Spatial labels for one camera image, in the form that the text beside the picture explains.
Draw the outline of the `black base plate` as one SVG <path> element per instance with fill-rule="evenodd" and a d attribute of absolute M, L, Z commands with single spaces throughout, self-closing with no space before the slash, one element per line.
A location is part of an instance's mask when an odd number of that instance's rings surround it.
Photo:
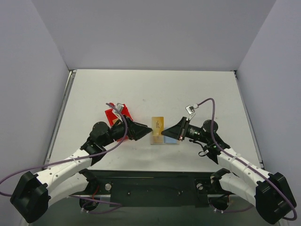
<path fill-rule="evenodd" d="M 90 170 L 79 172 L 88 185 L 78 195 L 109 196 L 123 207 L 207 207 L 210 198 L 228 195 L 214 188 L 210 172 Z"/>

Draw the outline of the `red plastic bin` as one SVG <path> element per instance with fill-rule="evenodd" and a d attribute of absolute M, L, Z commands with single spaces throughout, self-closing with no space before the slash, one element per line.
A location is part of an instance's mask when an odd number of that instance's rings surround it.
<path fill-rule="evenodd" d="M 131 114 L 130 114 L 130 112 L 129 112 L 127 106 L 126 106 L 125 104 L 123 104 L 123 105 L 124 105 L 124 109 L 122 110 L 122 114 L 124 114 L 124 115 L 128 116 L 130 119 L 132 119 Z M 113 126 L 112 120 L 114 120 L 114 119 L 117 118 L 117 117 L 112 113 L 112 110 L 113 110 L 113 109 L 110 108 L 110 109 L 107 109 L 107 110 L 104 111 L 104 112 L 105 112 L 105 115 L 106 115 L 106 117 L 107 117 L 107 120 L 108 120 L 108 122 L 109 122 L 109 125 L 110 125 L 111 127 Z"/>

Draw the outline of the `beige leather card holder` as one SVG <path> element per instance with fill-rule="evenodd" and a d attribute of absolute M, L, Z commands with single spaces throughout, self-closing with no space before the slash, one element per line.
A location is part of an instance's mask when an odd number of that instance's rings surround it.
<path fill-rule="evenodd" d="M 176 139 L 173 139 L 173 138 L 170 138 L 170 137 L 166 137 L 166 136 L 163 136 L 163 137 L 164 137 L 164 143 L 163 144 L 159 144 L 159 145 L 178 145 L 179 144 L 179 141 L 176 140 Z"/>

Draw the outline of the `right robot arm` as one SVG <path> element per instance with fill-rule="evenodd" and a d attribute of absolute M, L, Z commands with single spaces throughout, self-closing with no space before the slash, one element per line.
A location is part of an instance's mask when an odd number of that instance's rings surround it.
<path fill-rule="evenodd" d="M 201 156 L 208 157 L 221 167 L 210 176 L 210 187 L 214 192 L 225 191 L 241 197 L 270 224 L 284 219 L 289 212 L 293 212 L 292 220 L 295 220 L 297 204 L 286 178 L 279 172 L 272 174 L 241 157 L 219 137 L 217 130 L 218 124 L 213 120 L 196 127 L 183 117 L 161 134 L 179 141 L 188 138 L 190 142 L 202 146 Z"/>

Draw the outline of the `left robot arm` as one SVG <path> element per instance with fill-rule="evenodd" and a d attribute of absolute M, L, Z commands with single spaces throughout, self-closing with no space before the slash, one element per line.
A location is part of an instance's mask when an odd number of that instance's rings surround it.
<path fill-rule="evenodd" d="M 51 204 L 64 197 L 79 191 L 93 193 L 97 182 L 85 177 L 81 171 L 100 161 L 106 154 L 107 145 L 126 137 L 137 141 L 151 131 L 147 125 L 134 122 L 126 115 L 112 127 L 103 121 L 97 122 L 87 141 L 68 158 L 35 174 L 24 173 L 10 198 L 11 204 L 27 223 L 33 223 Z"/>

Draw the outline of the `gold VIP card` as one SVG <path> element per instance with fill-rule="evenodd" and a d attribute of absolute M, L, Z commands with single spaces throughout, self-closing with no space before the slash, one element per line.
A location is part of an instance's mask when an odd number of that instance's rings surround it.
<path fill-rule="evenodd" d="M 156 144 L 163 144 L 164 143 L 164 137 L 163 136 L 152 136 L 151 138 L 151 143 L 153 145 L 156 145 Z"/>
<path fill-rule="evenodd" d="M 164 130 L 164 117 L 152 117 L 151 122 L 153 136 L 161 136 L 161 132 Z"/>

